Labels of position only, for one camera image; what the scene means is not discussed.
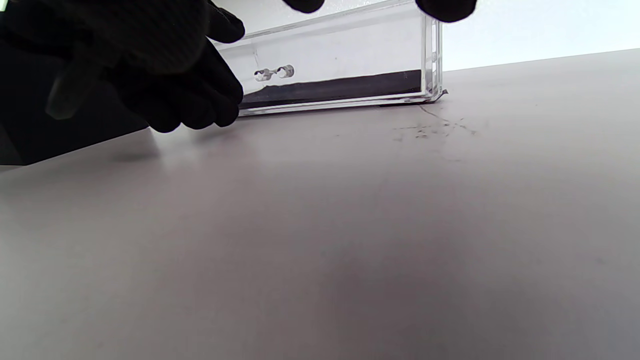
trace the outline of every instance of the gray table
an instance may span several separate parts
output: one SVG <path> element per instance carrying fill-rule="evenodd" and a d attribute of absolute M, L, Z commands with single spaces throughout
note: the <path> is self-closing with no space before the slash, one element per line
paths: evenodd
<path fill-rule="evenodd" d="M 0 174 L 0 358 L 637 359 L 640 51 Z"/>

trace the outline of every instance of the acrylic case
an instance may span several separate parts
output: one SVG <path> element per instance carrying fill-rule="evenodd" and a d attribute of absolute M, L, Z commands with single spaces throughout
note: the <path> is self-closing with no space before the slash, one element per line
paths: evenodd
<path fill-rule="evenodd" d="M 243 116 L 434 101 L 441 38 L 414 0 L 388 0 L 214 45 L 243 85 Z"/>

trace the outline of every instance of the white background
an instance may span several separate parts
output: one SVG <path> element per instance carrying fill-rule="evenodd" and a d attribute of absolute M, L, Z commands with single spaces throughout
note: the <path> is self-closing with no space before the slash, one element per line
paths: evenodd
<path fill-rule="evenodd" d="M 312 15 L 282 0 L 217 0 L 247 32 L 380 0 L 326 0 Z M 479 0 L 466 20 L 445 25 L 444 70 L 640 47 L 640 0 Z"/>

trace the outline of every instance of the metal clip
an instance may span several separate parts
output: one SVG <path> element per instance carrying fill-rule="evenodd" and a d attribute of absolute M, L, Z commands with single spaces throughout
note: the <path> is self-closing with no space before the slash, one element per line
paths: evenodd
<path fill-rule="evenodd" d="M 293 66 L 284 65 L 275 70 L 269 70 L 269 69 L 256 70 L 256 72 L 253 73 L 253 78 L 260 83 L 263 81 L 271 80 L 271 77 L 273 75 L 278 75 L 280 79 L 285 79 L 285 78 L 292 77 L 294 73 L 295 71 L 293 69 Z"/>

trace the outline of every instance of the black glove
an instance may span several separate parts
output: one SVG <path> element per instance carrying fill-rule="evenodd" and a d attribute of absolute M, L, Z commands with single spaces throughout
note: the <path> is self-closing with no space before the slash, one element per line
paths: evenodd
<path fill-rule="evenodd" d="M 125 106 L 161 133 L 180 123 L 191 129 L 231 125 L 243 98 L 242 85 L 211 43 L 185 73 L 152 75 L 123 62 L 108 79 Z"/>
<path fill-rule="evenodd" d="M 442 22 L 466 19 L 476 9 L 477 0 L 415 0 L 430 17 Z"/>
<path fill-rule="evenodd" d="M 466 19 L 476 9 L 477 0 L 415 0 L 418 7 L 430 17 L 442 22 Z M 284 0 L 291 8 L 312 13 L 322 7 L 324 0 Z"/>
<path fill-rule="evenodd" d="M 242 22 L 231 13 L 211 3 L 205 9 L 208 36 L 233 42 L 244 35 Z M 10 3 L 2 16 L 0 37 L 10 45 L 69 61 L 47 105 L 47 112 L 58 119 L 75 112 L 103 72 L 123 103 L 158 131 L 171 131 L 181 122 L 195 129 L 213 123 L 227 126 L 237 117 L 242 86 L 204 36 L 204 49 L 195 64 L 180 74 L 160 75 L 79 19 L 69 19 L 40 1 Z"/>
<path fill-rule="evenodd" d="M 82 24 L 132 64 L 157 74 L 188 70 L 206 44 L 208 0 L 41 1 Z"/>

